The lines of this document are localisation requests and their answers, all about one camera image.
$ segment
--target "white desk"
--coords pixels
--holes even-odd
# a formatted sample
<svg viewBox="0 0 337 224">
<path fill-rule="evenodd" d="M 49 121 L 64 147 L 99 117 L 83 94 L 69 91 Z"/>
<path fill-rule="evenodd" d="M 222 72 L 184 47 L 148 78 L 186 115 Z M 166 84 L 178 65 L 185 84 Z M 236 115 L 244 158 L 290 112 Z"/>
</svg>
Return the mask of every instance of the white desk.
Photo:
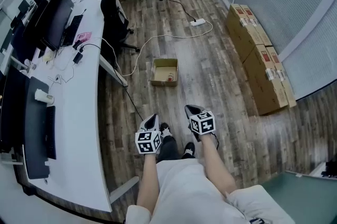
<svg viewBox="0 0 337 224">
<path fill-rule="evenodd" d="M 95 37 L 102 37 L 103 34 L 101 1 L 77 1 L 72 16 L 86 9 L 77 33 L 92 32 L 89 42 L 100 47 L 101 40 Z M 49 159 L 47 184 L 44 179 L 28 181 L 64 200 L 111 212 L 111 202 L 139 180 L 138 177 L 131 179 L 110 196 L 107 192 L 98 137 L 97 84 L 99 64 L 106 69 L 112 67 L 95 46 L 85 46 L 83 58 L 77 65 L 73 65 L 77 51 L 72 46 L 61 48 L 59 53 L 54 60 L 45 63 L 37 58 L 37 49 L 33 59 L 37 67 L 28 74 L 49 85 L 49 93 L 55 97 L 53 105 L 56 107 L 56 160 Z M 56 75 L 61 75 L 68 82 L 62 81 L 61 85 L 54 83 L 51 87 L 53 82 L 48 77 L 55 79 Z"/>
</svg>

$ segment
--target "desk leg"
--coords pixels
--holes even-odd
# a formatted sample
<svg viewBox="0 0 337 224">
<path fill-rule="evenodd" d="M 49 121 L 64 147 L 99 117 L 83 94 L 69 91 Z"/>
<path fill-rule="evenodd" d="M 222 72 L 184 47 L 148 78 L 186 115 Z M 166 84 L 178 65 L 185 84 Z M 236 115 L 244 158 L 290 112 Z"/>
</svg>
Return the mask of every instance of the desk leg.
<svg viewBox="0 0 337 224">
<path fill-rule="evenodd" d="M 122 197 L 129 189 L 131 189 L 135 184 L 139 182 L 139 177 L 135 176 L 131 178 L 128 182 L 125 184 L 121 185 L 119 188 L 116 190 L 112 191 L 110 193 L 110 203 L 113 203 L 115 200 L 119 199 Z"/>
<path fill-rule="evenodd" d="M 111 64 L 102 56 L 100 55 L 100 65 L 105 69 L 118 83 L 120 83 L 123 87 L 127 87 L 127 81 L 121 76 Z"/>
</svg>

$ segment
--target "wooden floor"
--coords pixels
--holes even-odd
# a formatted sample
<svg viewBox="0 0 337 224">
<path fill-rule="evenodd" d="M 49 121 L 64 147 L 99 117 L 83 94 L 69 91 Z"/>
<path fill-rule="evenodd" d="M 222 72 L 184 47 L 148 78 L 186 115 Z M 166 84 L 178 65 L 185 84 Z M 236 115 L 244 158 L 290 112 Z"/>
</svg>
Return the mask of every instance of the wooden floor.
<svg viewBox="0 0 337 224">
<path fill-rule="evenodd" d="M 191 20 L 177 3 L 159 0 L 120 0 L 135 34 L 127 43 L 141 47 L 150 37 L 192 36 L 210 29 L 191 28 Z M 246 75 L 225 29 L 227 10 L 220 0 L 179 0 L 195 18 L 214 26 L 207 35 L 192 39 L 161 37 L 143 49 L 134 75 L 126 77 L 128 92 L 142 117 L 153 113 L 167 122 L 182 153 L 192 141 L 184 113 L 186 104 L 211 110 L 216 118 L 219 154 L 239 187 L 262 183 L 284 170 L 308 174 L 337 150 L 337 83 L 303 99 L 290 110 L 259 117 Z M 129 74 L 137 54 L 126 50 L 118 62 Z M 177 58 L 177 87 L 150 85 L 152 61 Z M 142 175 L 143 157 L 135 148 L 134 133 L 141 119 L 123 88 L 103 70 L 99 76 L 99 128 L 104 172 L 109 191 L 133 176 Z M 202 156 L 200 144 L 197 155 Z M 122 222 L 127 206 L 135 202 L 137 187 L 116 201 L 113 213 L 56 203 L 84 214 Z"/>
</svg>

